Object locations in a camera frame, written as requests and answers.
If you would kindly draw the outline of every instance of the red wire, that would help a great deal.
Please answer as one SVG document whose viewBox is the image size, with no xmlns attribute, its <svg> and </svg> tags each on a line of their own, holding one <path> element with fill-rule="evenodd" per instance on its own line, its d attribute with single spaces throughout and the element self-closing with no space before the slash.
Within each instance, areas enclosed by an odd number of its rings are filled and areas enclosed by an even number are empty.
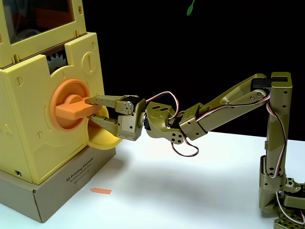
<svg viewBox="0 0 305 229">
<path fill-rule="evenodd" d="M 201 119 L 203 119 L 204 117 L 208 116 L 209 114 L 215 112 L 215 111 L 218 111 L 224 107 L 241 107 L 241 106 L 251 106 L 251 105 L 255 105 L 255 104 L 259 104 L 261 102 L 264 102 L 266 100 L 268 100 L 270 98 L 270 94 L 268 94 L 267 96 L 265 96 L 264 98 L 256 101 L 256 102 L 253 102 L 253 103 L 250 103 L 250 104 L 236 104 L 236 105 L 230 105 L 230 104 L 224 104 L 224 105 L 221 105 L 221 106 L 218 106 L 218 107 L 215 107 L 209 111 L 207 111 L 206 113 L 204 113 L 202 116 L 200 116 L 199 118 L 196 119 L 196 122 L 200 121 Z"/>
<path fill-rule="evenodd" d="M 192 147 L 194 147 L 194 148 L 197 149 L 196 153 L 191 154 L 191 155 L 183 155 L 183 154 L 179 153 L 179 152 L 175 149 L 175 147 L 173 146 L 173 143 L 172 143 L 172 148 L 173 148 L 173 150 L 174 150 L 177 154 L 179 154 L 180 156 L 185 156 L 185 157 L 196 156 L 196 155 L 199 153 L 199 148 L 196 147 L 196 146 L 193 146 L 191 143 L 189 143 L 189 142 L 187 141 L 186 137 L 184 137 L 184 140 L 185 140 L 185 143 L 186 143 L 186 144 L 188 144 L 189 146 L 192 146 Z"/>
<path fill-rule="evenodd" d="M 303 223 L 304 223 L 305 222 L 305 218 L 304 218 L 302 210 L 300 210 L 300 213 L 301 213 L 301 217 L 302 217 L 302 220 L 303 220 Z"/>
<path fill-rule="evenodd" d="M 179 101 L 178 101 L 177 97 L 176 97 L 173 93 L 171 93 L 171 92 L 162 92 L 162 93 L 160 93 L 160 94 L 158 94 L 158 95 L 155 95 L 154 97 L 152 97 L 152 98 L 146 100 L 146 103 L 149 103 L 149 102 L 151 102 L 152 100 L 155 100 L 155 99 L 157 99 L 157 98 L 160 98 L 161 96 L 163 96 L 163 95 L 165 95 L 165 94 L 171 94 L 171 95 L 173 96 L 175 102 L 176 102 L 177 110 L 176 110 L 174 116 L 170 117 L 169 119 L 175 118 L 175 117 L 177 117 L 177 115 L 179 114 Z"/>
</svg>

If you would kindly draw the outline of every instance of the yellow panel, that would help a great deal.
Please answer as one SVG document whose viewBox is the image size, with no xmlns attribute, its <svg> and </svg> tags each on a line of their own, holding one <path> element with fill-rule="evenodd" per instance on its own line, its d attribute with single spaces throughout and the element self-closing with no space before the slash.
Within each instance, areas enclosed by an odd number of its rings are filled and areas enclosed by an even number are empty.
<svg viewBox="0 0 305 229">
<path fill-rule="evenodd" d="M 87 35 L 65 44 L 68 64 L 85 75 L 84 81 L 88 85 L 91 96 L 104 95 L 102 83 L 102 69 L 96 33 Z M 113 136 L 108 131 L 99 130 L 89 141 L 88 145 L 97 149 L 111 149 L 118 145 L 122 139 Z"/>
<path fill-rule="evenodd" d="M 0 70 L 0 169 L 16 177 L 20 177 L 15 172 L 19 171 L 24 180 L 33 182 L 15 122 L 15 113 L 10 105 L 11 98 L 3 80 L 4 74 Z"/>
<path fill-rule="evenodd" d="M 75 31 L 78 31 L 78 34 L 84 34 L 86 32 L 84 13 L 79 12 L 79 6 L 82 8 L 82 0 L 71 1 L 73 6 L 74 22 L 40 33 L 11 45 L 4 15 L 3 2 L 0 0 L 0 34 L 2 40 L 2 42 L 0 42 L 0 68 L 12 64 L 14 55 L 17 55 L 20 59 L 24 59 L 50 47 L 73 39 L 75 37 Z"/>
<path fill-rule="evenodd" d="M 81 80 L 87 85 L 90 96 L 104 95 L 96 34 L 88 33 L 75 39 L 65 44 L 65 49 L 69 66 L 59 68 L 52 75 L 44 55 L 0 70 L 0 104 L 1 108 L 4 107 L 1 109 L 3 114 L 0 113 L 0 124 L 9 124 L 14 133 L 11 139 L 7 137 L 9 135 L 1 138 L 7 143 L 4 147 L 0 145 L 0 157 L 5 157 L 7 163 L 0 163 L 0 169 L 13 174 L 16 165 L 22 165 L 20 172 L 26 174 L 30 170 L 35 184 L 42 183 L 87 145 L 109 149 L 121 141 L 103 129 L 89 139 L 87 118 L 70 131 L 53 125 L 50 118 L 51 98 L 64 81 Z M 12 148 L 14 153 L 8 156 L 7 151 Z"/>
</svg>

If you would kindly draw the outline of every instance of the screw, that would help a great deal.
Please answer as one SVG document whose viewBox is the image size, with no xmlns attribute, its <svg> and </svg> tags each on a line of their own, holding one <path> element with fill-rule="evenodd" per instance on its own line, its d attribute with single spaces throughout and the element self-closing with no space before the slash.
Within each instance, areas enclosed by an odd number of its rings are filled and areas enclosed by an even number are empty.
<svg viewBox="0 0 305 229">
<path fill-rule="evenodd" d="M 43 133 L 41 131 L 39 131 L 37 134 L 36 134 L 36 137 L 38 140 L 42 139 L 42 136 L 43 136 Z"/>
<path fill-rule="evenodd" d="M 17 77 L 15 80 L 15 84 L 17 86 L 21 86 L 23 84 L 23 79 L 21 77 Z"/>
</svg>

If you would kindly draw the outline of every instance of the robotic arm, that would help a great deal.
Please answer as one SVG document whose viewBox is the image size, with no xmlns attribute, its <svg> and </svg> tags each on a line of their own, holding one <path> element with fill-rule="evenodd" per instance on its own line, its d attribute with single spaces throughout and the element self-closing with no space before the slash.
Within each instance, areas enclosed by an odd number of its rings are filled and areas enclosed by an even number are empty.
<svg viewBox="0 0 305 229">
<path fill-rule="evenodd" d="M 120 114 L 118 119 L 95 114 L 88 117 L 116 137 L 135 141 L 144 127 L 150 137 L 169 140 L 173 149 L 174 144 L 188 143 L 186 138 L 195 140 L 266 104 L 270 115 L 266 155 L 260 161 L 259 207 L 264 212 L 280 213 L 280 219 L 275 221 L 276 229 L 290 229 L 305 225 L 302 214 L 302 209 L 305 209 L 305 184 L 286 178 L 285 173 L 291 93 L 290 74 L 272 73 L 271 79 L 256 74 L 211 102 L 205 105 L 198 103 L 181 112 L 174 111 L 169 105 L 152 102 L 165 93 L 147 101 L 134 95 L 98 95 L 85 102 L 114 108 Z"/>
</svg>

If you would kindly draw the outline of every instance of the gear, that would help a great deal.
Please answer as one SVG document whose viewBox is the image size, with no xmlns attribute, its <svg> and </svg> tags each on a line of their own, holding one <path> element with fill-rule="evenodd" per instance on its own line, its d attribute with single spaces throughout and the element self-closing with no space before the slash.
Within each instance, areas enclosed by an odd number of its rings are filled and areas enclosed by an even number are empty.
<svg viewBox="0 0 305 229">
<path fill-rule="evenodd" d="M 51 58 L 50 61 L 48 60 L 50 74 L 55 72 L 57 69 L 67 65 L 67 59 L 63 58 L 63 54 L 59 56 L 58 53 L 55 53 L 55 57 L 53 55 L 50 55 L 49 57 Z"/>
</svg>

